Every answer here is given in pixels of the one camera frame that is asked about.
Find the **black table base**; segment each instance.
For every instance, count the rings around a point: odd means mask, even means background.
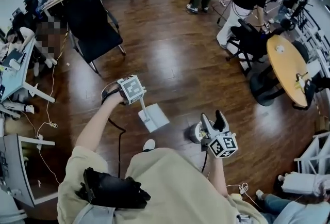
[[[253,74],[250,79],[250,89],[255,100],[262,106],[270,106],[274,103],[274,99],[284,94],[284,89],[276,89],[279,83],[278,79],[270,79],[267,75],[273,70],[271,66],[267,67],[263,72]]]

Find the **beige shirt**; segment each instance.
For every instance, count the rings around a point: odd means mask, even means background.
[[[88,204],[74,191],[81,188],[83,172],[92,167],[107,172],[104,159],[83,147],[75,147],[64,181],[58,189],[58,222],[72,223]],[[155,149],[135,155],[126,177],[140,182],[151,200],[143,210],[118,210],[115,223],[134,224],[236,224],[237,215],[252,216],[253,223],[267,221],[250,204],[224,198],[212,184],[187,160],[171,149]]]

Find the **round table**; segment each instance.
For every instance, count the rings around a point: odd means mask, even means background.
[[[307,100],[303,90],[297,86],[297,74],[304,75],[303,79],[311,79],[307,64],[298,50],[282,36],[275,35],[267,41],[267,53],[271,66],[267,67],[259,75],[254,74],[250,79],[250,89],[257,100],[263,106],[273,103],[274,98],[286,93],[293,102],[301,107],[307,106]],[[276,78],[270,79],[267,75],[274,71]],[[282,89],[272,91],[280,83]]]

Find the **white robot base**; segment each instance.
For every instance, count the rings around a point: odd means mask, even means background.
[[[143,98],[140,98],[140,102],[143,110],[139,112],[139,117],[150,133],[170,123],[158,104],[145,107]]]

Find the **wooden floor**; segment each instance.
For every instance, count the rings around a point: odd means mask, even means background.
[[[210,8],[208,14],[189,15],[185,12],[187,3],[189,0],[103,0],[119,21],[127,56],[122,57],[116,49],[95,61],[102,78],[66,45],[55,69],[56,103],[48,109],[58,129],[45,125],[40,131],[46,140],[56,142],[52,154],[50,150],[44,152],[44,158],[59,181],[77,136],[100,106],[101,90],[130,74],[138,75],[146,87],[146,105],[159,104],[170,124],[149,134],[138,117],[138,103],[115,109],[111,118],[127,129],[121,143],[122,176],[130,159],[149,138],[155,139],[157,147],[173,148],[201,167],[204,153],[184,137],[184,132],[198,122],[202,112],[213,119],[217,109],[226,116],[239,145],[239,151],[224,160],[228,185],[246,182],[254,197],[259,188],[271,192],[276,175],[294,169],[293,159],[302,153],[314,133],[316,108],[295,110],[286,95],[269,107],[259,105],[239,62],[226,62],[227,52],[216,41],[218,14]],[[212,3],[222,12],[217,0]],[[39,87],[51,92],[51,73],[39,81]],[[38,128],[47,122],[46,101],[35,98],[33,103],[40,113],[29,117]],[[97,150],[111,173],[118,169],[118,134],[117,129],[107,125]],[[54,182],[51,173],[47,181]],[[238,192],[235,188],[229,191]],[[55,204],[45,204],[47,216],[41,216],[40,206],[31,214],[52,219],[56,216]]]

